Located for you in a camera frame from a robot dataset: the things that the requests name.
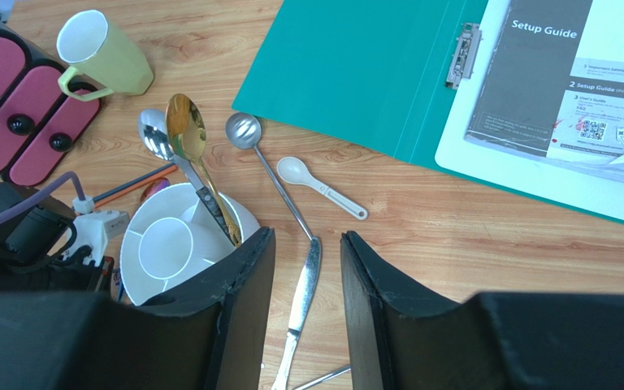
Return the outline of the gold spoon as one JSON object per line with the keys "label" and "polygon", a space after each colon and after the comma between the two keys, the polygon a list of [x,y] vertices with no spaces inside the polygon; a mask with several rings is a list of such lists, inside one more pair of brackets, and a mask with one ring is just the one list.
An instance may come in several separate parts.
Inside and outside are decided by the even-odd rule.
{"label": "gold spoon", "polygon": [[197,190],[202,204],[231,243],[236,248],[239,247],[242,244],[239,225],[223,204],[223,199],[202,161],[206,147],[206,128],[197,106],[185,94],[174,94],[167,103],[165,120],[169,143],[175,156],[185,159],[191,171],[196,167],[207,184],[207,186],[202,184]]}

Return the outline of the silver chopstick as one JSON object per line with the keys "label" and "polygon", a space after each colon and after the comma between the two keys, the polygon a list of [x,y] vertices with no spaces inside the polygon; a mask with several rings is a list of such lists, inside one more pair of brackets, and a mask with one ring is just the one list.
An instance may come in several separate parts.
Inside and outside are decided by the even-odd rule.
{"label": "silver chopstick", "polygon": [[314,386],[317,386],[319,384],[322,384],[324,382],[327,382],[328,380],[334,379],[340,375],[343,375],[345,373],[348,373],[351,371],[351,366],[350,365],[345,365],[342,366],[332,372],[329,372],[325,375],[322,375],[316,379],[311,380],[310,382],[304,383],[298,387],[295,387],[294,390],[306,390],[309,388],[312,388]]}

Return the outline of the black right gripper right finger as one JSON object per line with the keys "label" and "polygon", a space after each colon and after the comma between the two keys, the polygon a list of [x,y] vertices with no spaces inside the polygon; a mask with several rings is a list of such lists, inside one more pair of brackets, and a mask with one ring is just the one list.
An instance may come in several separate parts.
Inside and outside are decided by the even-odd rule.
{"label": "black right gripper right finger", "polygon": [[624,389],[624,295],[478,292],[459,303],[340,238],[356,389]]}

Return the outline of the silver spoon dark handle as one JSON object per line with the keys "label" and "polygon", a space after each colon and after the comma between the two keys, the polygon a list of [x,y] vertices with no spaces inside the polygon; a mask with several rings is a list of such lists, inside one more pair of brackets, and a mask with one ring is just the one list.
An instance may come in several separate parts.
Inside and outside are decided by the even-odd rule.
{"label": "silver spoon dark handle", "polygon": [[174,153],[168,140],[165,115],[157,109],[144,109],[138,115],[138,133],[145,147],[155,156],[173,162],[185,175],[189,183],[194,187],[197,196],[203,206],[208,210],[214,221],[223,230],[234,246],[240,242],[232,233],[232,227],[236,225],[229,219],[230,214],[222,201],[215,196],[211,189],[204,185],[199,178],[192,163]]}

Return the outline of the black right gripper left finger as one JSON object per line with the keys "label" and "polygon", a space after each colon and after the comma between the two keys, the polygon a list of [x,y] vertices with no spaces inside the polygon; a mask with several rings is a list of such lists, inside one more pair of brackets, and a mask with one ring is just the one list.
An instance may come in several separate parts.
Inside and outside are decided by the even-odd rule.
{"label": "black right gripper left finger", "polygon": [[0,292],[0,389],[255,389],[275,231],[130,306],[93,292]]}

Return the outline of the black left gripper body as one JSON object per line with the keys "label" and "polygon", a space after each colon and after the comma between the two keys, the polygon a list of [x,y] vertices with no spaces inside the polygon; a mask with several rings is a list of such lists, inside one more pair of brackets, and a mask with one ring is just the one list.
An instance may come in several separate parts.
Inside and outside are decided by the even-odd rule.
{"label": "black left gripper body", "polygon": [[71,207],[46,197],[0,223],[0,292],[109,292],[114,260],[92,253],[75,219]]}

